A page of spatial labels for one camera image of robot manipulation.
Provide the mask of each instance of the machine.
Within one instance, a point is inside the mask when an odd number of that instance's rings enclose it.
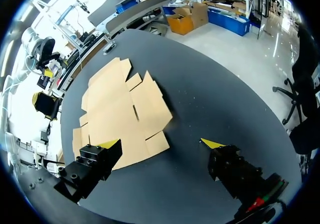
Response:
[[[239,148],[214,143],[208,172],[213,180],[220,180],[228,192],[238,198],[242,206],[228,224],[262,224],[275,215],[273,205],[288,185],[279,175],[263,179],[262,169],[256,168],[239,156]],[[46,169],[31,169],[19,177],[19,183],[33,207],[50,223],[120,223],[93,214],[76,205],[87,198],[99,180],[106,181],[113,166],[122,155],[121,140],[114,140],[80,149],[80,156],[59,167],[59,178]]]
[[[15,94],[20,83],[22,83],[31,72],[48,77],[53,76],[53,72],[49,68],[51,60],[57,60],[61,66],[65,67],[65,63],[60,58],[58,52],[53,53],[55,40],[51,37],[41,39],[35,30],[31,27],[27,28],[22,35],[22,45],[25,50],[25,62],[23,68],[14,76],[8,75],[4,82],[2,91],[2,109],[0,122],[0,143],[2,148],[7,151],[8,161],[13,166],[13,172],[16,178],[20,173],[20,159],[18,156],[19,147],[17,138],[10,132],[8,128],[8,108],[9,94]]]
[[[214,181],[220,180],[231,196],[242,203],[229,224],[269,222],[276,214],[273,205],[285,206],[279,196],[288,182],[282,177],[273,173],[265,180],[261,177],[262,169],[239,156],[240,149],[236,146],[202,141],[212,148],[208,162],[210,176]]]

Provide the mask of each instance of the black office chair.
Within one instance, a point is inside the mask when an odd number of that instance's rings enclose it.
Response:
[[[43,92],[35,93],[32,98],[36,111],[42,112],[51,121],[57,119],[61,102],[61,98],[49,96]]]
[[[292,75],[294,84],[287,78],[284,84],[290,85],[289,92],[280,87],[273,87],[273,92],[280,91],[291,98],[292,107],[286,119],[282,120],[282,124],[288,123],[294,109],[297,108],[300,123],[302,122],[301,107],[306,117],[311,117],[317,112],[317,99],[315,94],[319,91],[319,87],[315,89],[312,74],[316,69],[319,61],[317,46],[303,25],[299,26],[298,37],[300,37],[299,57],[292,66]]]

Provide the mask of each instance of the robotic arm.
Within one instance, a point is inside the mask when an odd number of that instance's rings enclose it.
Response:
[[[2,91],[2,109],[0,121],[0,143],[2,148],[8,153],[8,161],[13,165],[14,174],[17,176],[20,173],[20,159],[18,156],[18,145],[16,137],[7,132],[8,130],[8,108],[9,94],[15,94],[18,86],[22,83],[31,72],[40,70],[42,75],[52,77],[53,73],[47,67],[50,60],[57,60],[63,64],[59,53],[52,53],[55,45],[55,40],[51,37],[41,39],[33,28],[27,28],[22,35],[22,45],[25,50],[25,62],[21,70],[15,75],[8,75],[4,81]]]

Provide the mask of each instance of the workbench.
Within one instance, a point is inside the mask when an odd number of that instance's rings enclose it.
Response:
[[[136,224],[232,220],[241,203],[210,177],[210,151],[200,138],[236,145],[248,162],[262,168],[264,178],[278,173],[289,182],[282,200],[294,197],[301,175],[292,143],[275,114],[244,82],[209,57],[165,37],[132,29],[116,43],[108,55],[101,50],[89,61],[65,95],[61,139],[66,164],[74,160],[73,128],[85,113],[81,101],[88,80],[115,57],[130,59],[130,76],[148,70],[159,85],[173,115],[164,129],[170,148],[112,172],[80,201],[82,207]]]

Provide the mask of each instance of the white floor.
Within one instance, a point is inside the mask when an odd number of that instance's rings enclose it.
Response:
[[[184,36],[168,30],[166,37],[207,55],[237,75],[281,121],[289,114],[291,100],[281,93],[273,93],[272,87],[290,90],[284,80],[292,76],[291,67],[298,57],[299,39],[286,18],[271,15],[265,30],[257,39],[258,35],[252,31],[241,37],[208,23]],[[298,122],[295,111],[285,128],[292,129]]]

